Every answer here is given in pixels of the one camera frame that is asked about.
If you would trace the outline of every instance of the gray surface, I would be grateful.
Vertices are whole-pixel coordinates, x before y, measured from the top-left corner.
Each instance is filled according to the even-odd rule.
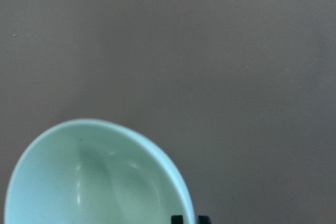
[[[335,53],[335,0],[0,0],[0,206],[37,135],[94,117],[214,224],[335,223]]]

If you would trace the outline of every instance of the mint green bowl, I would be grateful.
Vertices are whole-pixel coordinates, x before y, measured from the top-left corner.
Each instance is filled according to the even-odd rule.
[[[95,119],[58,124],[19,159],[5,224],[194,224],[187,187],[146,137]]]

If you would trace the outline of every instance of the plastic bowl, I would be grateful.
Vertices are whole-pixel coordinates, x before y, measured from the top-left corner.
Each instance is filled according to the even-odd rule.
[[[19,159],[6,196],[5,224],[194,224],[187,187],[146,137],[95,119],[58,124]]]

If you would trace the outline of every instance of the light blue bowl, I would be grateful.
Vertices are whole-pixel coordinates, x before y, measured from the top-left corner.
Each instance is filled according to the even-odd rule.
[[[19,159],[5,224],[194,224],[187,187],[173,162],[146,137],[94,119],[58,124]]]

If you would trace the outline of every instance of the black object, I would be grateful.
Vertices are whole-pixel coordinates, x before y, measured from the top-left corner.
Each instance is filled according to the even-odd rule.
[[[183,216],[173,215],[172,224],[183,224]],[[199,215],[197,224],[211,224],[210,217],[206,215]]]

